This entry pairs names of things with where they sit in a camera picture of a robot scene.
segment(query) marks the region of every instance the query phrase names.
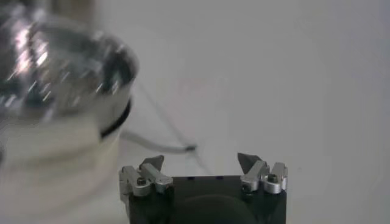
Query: wire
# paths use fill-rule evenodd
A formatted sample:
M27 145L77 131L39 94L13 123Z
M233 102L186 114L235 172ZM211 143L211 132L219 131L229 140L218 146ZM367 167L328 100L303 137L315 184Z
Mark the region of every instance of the wire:
M121 134L121 138L132 141L140 146L143 146L149 150L153 150L160 153L169 153L169 154L186 154L192 153L192 156L195 158L198 166L203 168L206 171L207 175L212 175L211 170L205 165L205 163L200 158L197 152L197 144L190 143L182 132L171 122L169 116L165 113L164 109L152 98L152 96L146 91L146 88L138 81L138 86L143 94L146 96L146 99L152 104L159 118L171 129L172 133L175 135L176 139L181 143L182 146L168 146L158 144L154 141L151 141L147 138L142 137L139 134L136 134L132 131L125 130Z

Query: bolt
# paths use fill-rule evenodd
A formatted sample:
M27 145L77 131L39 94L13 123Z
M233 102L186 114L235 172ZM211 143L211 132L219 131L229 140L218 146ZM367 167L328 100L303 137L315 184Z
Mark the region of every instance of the bolt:
M267 177L267 181L270 183L278 183L278 176L276 176L275 174L270 174Z
M250 187L248 185L243 185L241 189L244 193L250 193Z
M137 184L138 186L144 186L144 185L146 185L146 179L143 178L143 177L139 177L139 178L137 179L137 181L136 181L136 184Z

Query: metal bracket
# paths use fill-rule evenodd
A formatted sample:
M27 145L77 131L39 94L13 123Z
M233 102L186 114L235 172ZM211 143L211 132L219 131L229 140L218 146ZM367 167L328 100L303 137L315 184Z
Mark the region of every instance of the metal bracket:
M119 190L122 201L127 200L130 193L143 197L151 192L151 182L143 178L134 167L125 166L119 172Z
M141 165L141 176L155 184L156 191L164 194L165 190L173 186L173 178L163 175L150 163Z
M262 159L257 155L248 155L243 153L238 153L237 158L244 174L247 174L258 160L262 161Z
M264 190L270 194L279 194L287 190L287 167L283 163L275 163L272 172L264 180Z
M243 191L246 193L257 191L259 182L265 179L269 174L269 166L267 162L258 160L248 171L247 174L240 177Z
M173 186L173 178L167 177L160 172L164 156L156 156L145 159L139 169L125 166L119 171L119 190L121 201L128 203L129 195L145 197L150 194L154 184L158 193L164 194L165 190Z

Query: shiny metal bowl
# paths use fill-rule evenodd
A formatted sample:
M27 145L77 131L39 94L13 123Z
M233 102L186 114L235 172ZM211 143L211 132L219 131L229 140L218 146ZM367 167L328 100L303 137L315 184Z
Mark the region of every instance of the shiny metal bowl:
M138 60L122 42L10 4L0 9L0 121L89 113L105 130L129 103Z

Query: white surface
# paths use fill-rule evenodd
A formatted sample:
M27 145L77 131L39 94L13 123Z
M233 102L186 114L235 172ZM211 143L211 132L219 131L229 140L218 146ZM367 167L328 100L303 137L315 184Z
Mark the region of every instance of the white surface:
M389 1L97 6L103 26L139 56L138 81L200 144L214 174L240 174L237 152L282 161L289 168L288 223L388 223ZM137 111L144 102L134 95ZM163 129L148 112L132 116L131 129L151 137ZM122 149L119 166L157 154L127 142ZM204 173L185 158L167 156L165 173ZM124 223L116 177L108 188L71 215L73 223Z

